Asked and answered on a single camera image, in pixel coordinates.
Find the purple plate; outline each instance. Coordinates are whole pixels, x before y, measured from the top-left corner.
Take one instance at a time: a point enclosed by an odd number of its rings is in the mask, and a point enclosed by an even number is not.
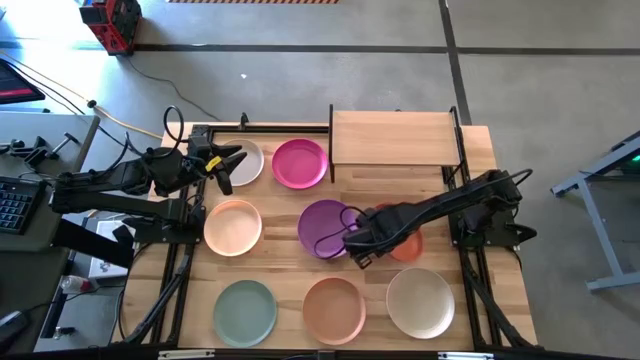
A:
[[[311,255],[317,258],[326,258],[337,253],[343,247],[342,235],[347,230],[323,240],[317,246],[317,253],[314,251],[314,245],[318,240],[344,229],[340,222],[340,212],[346,207],[345,204],[336,200],[320,200],[304,209],[298,220],[298,239]],[[347,225],[356,222],[356,214],[351,210],[345,211],[342,218]],[[345,253],[343,250],[335,257]]]

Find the concrete floor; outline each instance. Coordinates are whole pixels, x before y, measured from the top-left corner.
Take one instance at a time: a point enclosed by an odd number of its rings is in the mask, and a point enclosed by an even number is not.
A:
[[[436,0],[342,0],[336,6],[141,4],[146,22],[139,43],[445,45]],[[635,36],[640,31],[638,2],[449,0],[449,7],[459,46],[640,46]],[[35,43],[8,52],[95,98],[123,121],[161,133],[161,115],[169,104],[179,105],[188,121],[209,120],[170,87],[133,72],[126,61],[99,51],[49,46],[69,37],[92,40],[74,20],[68,0],[65,10],[68,21],[57,29],[28,26],[24,12],[10,7],[0,21],[0,41]],[[41,24],[47,21],[40,19]],[[330,103],[338,109],[441,111],[456,102],[447,55],[138,52],[131,60],[149,75],[172,79],[185,96],[225,120],[237,120],[245,111],[253,121],[326,121]],[[534,169],[522,185],[525,200],[518,220],[539,232],[522,246],[522,258],[540,344],[639,358],[640,286],[587,291],[585,280],[610,274],[604,254],[579,197],[555,199],[548,190],[638,130],[640,57],[461,56],[460,62],[472,121],[490,127],[499,166]],[[29,106],[66,112],[50,101]],[[104,126],[123,134],[108,120]],[[132,135],[141,146],[157,144]],[[86,166],[106,166],[117,152],[117,145],[99,135]],[[627,266],[637,268],[640,245],[626,241],[624,246]],[[65,324],[86,329],[84,338],[43,341],[38,349],[106,343],[113,302],[96,301],[102,318],[81,324],[77,320],[86,306],[70,303],[63,318]]]

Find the wooden table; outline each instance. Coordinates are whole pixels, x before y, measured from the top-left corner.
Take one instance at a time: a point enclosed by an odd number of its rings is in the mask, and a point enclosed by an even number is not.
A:
[[[189,134],[193,123],[186,124]],[[177,126],[172,127],[177,134]],[[463,127],[466,153],[472,176],[496,168],[489,129],[485,126]],[[390,257],[375,259],[360,270],[348,257],[323,261],[310,256],[298,243],[298,216],[309,204],[321,199],[336,199],[358,207],[384,202],[419,201],[445,190],[441,168],[437,166],[336,166],[336,182],[329,174],[308,190],[291,190],[272,176],[271,158],[276,148],[295,137],[316,141],[327,149],[328,135],[295,134],[223,134],[214,141],[223,144],[235,138],[254,141],[265,154],[265,167],[259,178],[245,187],[234,188],[224,197],[215,181],[207,181],[205,205],[211,211],[217,204],[242,199],[253,204],[263,219],[263,238],[247,254],[225,258],[211,251],[203,242],[196,246],[179,339],[180,347],[227,347],[213,330],[213,307],[221,291],[231,283],[253,279],[264,283],[278,301],[278,318],[273,332],[255,348],[307,349],[327,348],[316,341],[304,327],[302,302],[309,288],[326,277],[341,277],[354,283],[366,299],[367,318],[362,332],[339,349],[369,350],[470,350],[471,331],[465,302],[460,260],[450,246],[447,219],[428,223],[421,229],[424,254],[413,264],[403,264]],[[173,146],[166,134],[163,146]],[[124,295],[123,325],[127,333],[142,320],[158,297],[167,246],[149,247],[134,265]],[[489,272],[495,299],[520,333],[536,343],[522,275],[513,254],[504,249],[487,248]],[[441,336],[416,340],[392,323],[385,305],[389,281],[400,270],[424,267],[436,271],[449,283],[456,300],[453,322]],[[166,335],[173,314],[173,300],[168,306],[163,333]],[[478,306],[483,334],[490,339],[486,312]]]

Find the orange plate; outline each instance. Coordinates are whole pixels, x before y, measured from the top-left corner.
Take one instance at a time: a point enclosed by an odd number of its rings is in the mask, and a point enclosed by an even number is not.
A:
[[[204,223],[207,245],[223,256],[238,256],[251,250],[261,233],[258,210],[242,200],[225,201],[216,206]]]
[[[377,210],[382,209],[383,207],[391,205],[389,203],[384,203],[376,206]],[[402,262],[414,262],[416,259],[420,257],[423,250],[423,237],[422,232],[420,230],[415,233],[409,235],[407,241],[402,244],[396,246],[393,251],[391,251],[391,257]]]
[[[339,278],[315,283],[302,305],[307,330],[327,345],[342,345],[353,340],[362,330],[365,316],[364,297],[358,288]]]

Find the desk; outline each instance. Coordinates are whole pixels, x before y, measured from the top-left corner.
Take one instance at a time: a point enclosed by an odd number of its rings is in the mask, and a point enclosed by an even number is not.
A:
[[[171,124],[177,134],[177,124]],[[185,133],[190,133],[188,123]],[[463,127],[465,147],[472,176],[496,167],[489,129],[485,126]],[[440,167],[434,166],[370,166],[336,165],[336,182],[329,174],[317,186],[303,191],[285,188],[271,174],[271,158],[291,134],[224,134],[214,141],[223,144],[242,137],[256,142],[265,154],[262,174],[252,184],[234,188],[234,195],[223,197],[215,181],[207,181],[205,205],[208,211],[223,201],[243,199],[253,204],[263,220],[263,238],[247,254],[225,258],[214,254],[206,244],[196,246],[185,304],[179,347],[227,347],[215,334],[212,314],[220,292],[241,279],[263,282],[278,301],[278,319],[274,331],[254,348],[308,349],[327,348],[306,330],[302,320],[302,301],[317,281],[341,277],[354,283],[364,294],[367,319],[355,340],[337,348],[368,350],[468,350],[472,349],[469,319],[465,303],[460,260],[450,243],[446,218],[428,223],[421,229],[425,237],[424,254],[413,264],[403,264],[390,257],[374,260],[360,270],[348,257],[331,262],[311,257],[298,243],[296,224],[302,210],[314,201],[338,199],[358,207],[383,202],[419,201],[445,190]],[[327,150],[327,135],[304,134]],[[168,136],[163,146],[173,146]],[[158,296],[167,247],[153,245],[142,254],[132,269],[125,290],[123,325],[133,330]],[[488,248],[487,258],[497,303],[509,320],[529,341],[536,343],[524,283],[518,263],[504,249]],[[456,300],[453,323],[441,336],[416,340],[398,330],[391,322],[385,306],[389,281],[400,270],[424,267],[438,272],[449,283]],[[169,304],[163,332],[170,327],[173,304]],[[479,306],[483,335],[489,339],[486,312]]]
[[[31,146],[35,136],[40,135],[50,145],[56,146],[67,131],[78,139],[80,145],[67,144],[59,152],[59,160],[45,160],[38,168],[47,174],[79,171],[99,122],[100,119],[94,116],[0,112],[0,137],[1,142],[20,139]],[[9,155],[0,156],[0,169],[3,176],[17,176],[27,171],[22,159]],[[47,188],[47,192],[25,235],[16,238],[0,234],[0,316],[51,301],[60,281],[68,250],[49,248],[61,215],[53,213],[47,206],[46,199],[51,189]],[[46,306],[30,312],[31,325],[13,344],[10,353],[33,350],[46,313]]]

